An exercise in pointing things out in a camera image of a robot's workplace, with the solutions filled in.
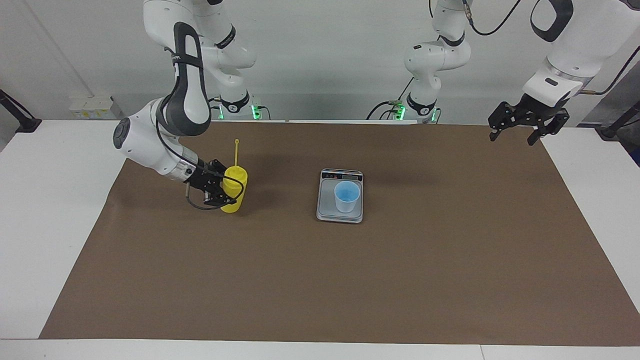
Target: scale platform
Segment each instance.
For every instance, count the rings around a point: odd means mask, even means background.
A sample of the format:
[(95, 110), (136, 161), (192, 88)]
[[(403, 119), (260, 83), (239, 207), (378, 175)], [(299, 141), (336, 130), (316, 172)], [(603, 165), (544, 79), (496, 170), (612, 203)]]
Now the scale platform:
[[(318, 206), (316, 216), (318, 220), (330, 222), (346, 222), (359, 224), (362, 222), (362, 209), (364, 197), (364, 177), (361, 172), (354, 170), (324, 169), (320, 177), (318, 190)], [(342, 181), (352, 181), (360, 187), (360, 198), (356, 201), (356, 207), (350, 213), (341, 213), (335, 206), (335, 186)]]

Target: brown mat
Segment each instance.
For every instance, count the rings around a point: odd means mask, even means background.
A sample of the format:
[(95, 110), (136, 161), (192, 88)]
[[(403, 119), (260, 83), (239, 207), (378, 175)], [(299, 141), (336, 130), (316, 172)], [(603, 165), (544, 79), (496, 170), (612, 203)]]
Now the brown mat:
[[(241, 212), (197, 211), (128, 161), (41, 338), (640, 345), (640, 315), (529, 133), (214, 124), (184, 143), (229, 165), (241, 139)], [(365, 174), (362, 224), (316, 220), (324, 167)]]

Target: yellow stick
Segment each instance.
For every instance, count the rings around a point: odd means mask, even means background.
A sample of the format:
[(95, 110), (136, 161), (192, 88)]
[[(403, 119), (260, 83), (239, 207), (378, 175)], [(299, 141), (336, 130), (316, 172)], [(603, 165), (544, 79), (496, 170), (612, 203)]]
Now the yellow stick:
[(238, 166), (238, 144), (240, 144), (240, 140), (236, 139), (236, 166)]

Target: white table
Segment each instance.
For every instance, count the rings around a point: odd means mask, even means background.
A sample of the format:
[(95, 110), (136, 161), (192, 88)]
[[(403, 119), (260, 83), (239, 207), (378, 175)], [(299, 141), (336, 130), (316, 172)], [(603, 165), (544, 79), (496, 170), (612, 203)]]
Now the white table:
[[(35, 340), (124, 163), (115, 124), (47, 121), (0, 152), (0, 339), (13, 339), (0, 359), (640, 359), (640, 348)], [(640, 168), (591, 129), (543, 143), (640, 309)]]

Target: black stand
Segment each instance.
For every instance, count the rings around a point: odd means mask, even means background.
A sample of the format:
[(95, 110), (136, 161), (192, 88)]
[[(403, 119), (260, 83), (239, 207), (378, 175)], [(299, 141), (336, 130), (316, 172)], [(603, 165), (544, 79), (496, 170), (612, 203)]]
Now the black stand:
[(27, 118), (15, 105), (13, 98), (2, 90), (0, 90), (0, 104), (20, 122), (20, 127), (15, 131), (16, 133), (32, 133), (42, 123), (41, 119)]
[(634, 118), (638, 113), (640, 113), (640, 101), (633, 105), (631, 109), (627, 110), (626, 113), (622, 114), (622, 116), (610, 126), (596, 127), (596, 132), (604, 141), (617, 142), (618, 130), (620, 130), (621, 127)]

